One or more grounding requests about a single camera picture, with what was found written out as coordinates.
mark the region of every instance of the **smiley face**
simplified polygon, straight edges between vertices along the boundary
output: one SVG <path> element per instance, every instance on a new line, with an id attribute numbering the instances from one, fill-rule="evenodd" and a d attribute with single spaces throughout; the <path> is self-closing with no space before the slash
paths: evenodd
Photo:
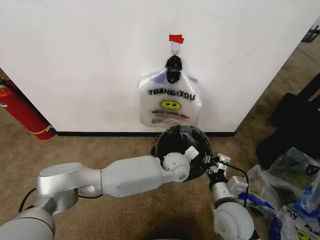
<path id="1" fill-rule="evenodd" d="M 180 103 L 176 101 L 162 101 L 160 105 L 164 109 L 171 110 L 171 111 L 178 111 L 181 109 Z"/>

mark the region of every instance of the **brown carpet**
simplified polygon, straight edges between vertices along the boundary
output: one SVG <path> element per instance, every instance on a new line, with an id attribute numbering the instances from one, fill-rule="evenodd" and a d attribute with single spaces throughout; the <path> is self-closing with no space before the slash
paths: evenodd
<path id="1" fill-rule="evenodd" d="M 275 130 L 269 119 L 277 103 L 287 92 L 297 94 L 320 71 L 319 43 L 318 38 L 313 43 L 300 44 L 300 49 L 294 51 L 246 116 L 235 137 L 210 138 L 215 152 L 229 155 L 232 164 L 246 171 L 258 163 L 255 147 Z M 314 51 L 318 55 L 312 60 L 313 56 L 308 54 Z M 148 155 L 156 143 L 154 137 L 55 136 L 40 141 L 3 109 L 0 127 L 0 225 L 17 213 L 25 194 L 35 187 L 41 169 L 67 162 L 101 169 L 119 159 Z M 234 174 L 239 175 L 228 171 L 229 177 Z M 208 177 L 203 175 L 130 197 L 79 199 L 74 207 L 54 217 L 55 239 L 218 239 L 213 231 L 208 183 Z M 265 220 L 254 217 L 254 222 L 261 238 L 267 239 L 269 226 Z"/>

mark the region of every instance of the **fire extinguisher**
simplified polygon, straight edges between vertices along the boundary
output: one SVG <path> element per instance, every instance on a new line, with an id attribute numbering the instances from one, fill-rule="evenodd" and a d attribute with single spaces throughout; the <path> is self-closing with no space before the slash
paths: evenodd
<path id="1" fill-rule="evenodd" d="M 52 126 L 11 80 L 0 80 L 0 106 L 38 139 L 46 140 L 55 135 Z"/>

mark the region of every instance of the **hanging plastic bag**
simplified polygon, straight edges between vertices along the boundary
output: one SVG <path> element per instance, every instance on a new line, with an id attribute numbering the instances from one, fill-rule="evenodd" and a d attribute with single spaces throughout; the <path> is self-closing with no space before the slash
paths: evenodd
<path id="1" fill-rule="evenodd" d="M 184 73 L 181 59 L 171 56 L 163 70 L 145 75 L 140 80 L 140 122 L 160 128 L 177 124 L 196 126 L 202 106 L 197 82 Z"/>

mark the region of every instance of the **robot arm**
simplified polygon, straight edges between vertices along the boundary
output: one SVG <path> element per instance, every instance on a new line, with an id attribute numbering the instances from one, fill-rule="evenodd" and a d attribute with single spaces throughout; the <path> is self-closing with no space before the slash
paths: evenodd
<path id="1" fill-rule="evenodd" d="M 52 240 L 55 235 L 52 215 L 76 204 L 78 191 L 91 197 L 109 194 L 121 198 L 154 190 L 164 183 L 183 182 L 189 176 L 191 160 L 198 154 L 194 147 L 185 154 L 169 153 L 162 165 L 158 158 L 142 156 L 115 161 L 101 170 L 90 169 L 78 162 L 48 167 L 38 174 L 34 201 L 0 227 L 0 239 Z M 230 158 L 221 154 L 216 158 L 221 163 L 208 156 L 203 166 L 210 179 L 215 207 L 214 231 L 224 240 L 259 239 L 249 212 L 237 199 L 248 184 L 237 176 L 227 181 L 225 164 Z"/>
<path id="2" fill-rule="evenodd" d="M 183 182 L 189 176 L 191 160 L 198 154 L 193 146 L 185 154 L 169 153 L 162 166 L 158 158 L 142 156 L 115 161 L 101 170 L 78 162 L 48 167 L 38 174 L 36 198 L 0 227 L 0 239 L 52 240 L 52 215 L 76 204 L 78 191 L 92 197 L 109 194 L 120 198 L 154 190 L 164 183 Z"/>
<path id="3" fill-rule="evenodd" d="M 248 183 L 243 177 L 233 176 L 229 181 L 225 178 L 229 163 L 230 158 L 220 153 L 205 160 L 211 165 L 207 174 L 214 206 L 213 229 L 224 240 L 259 240 L 252 217 L 238 200 Z"/>

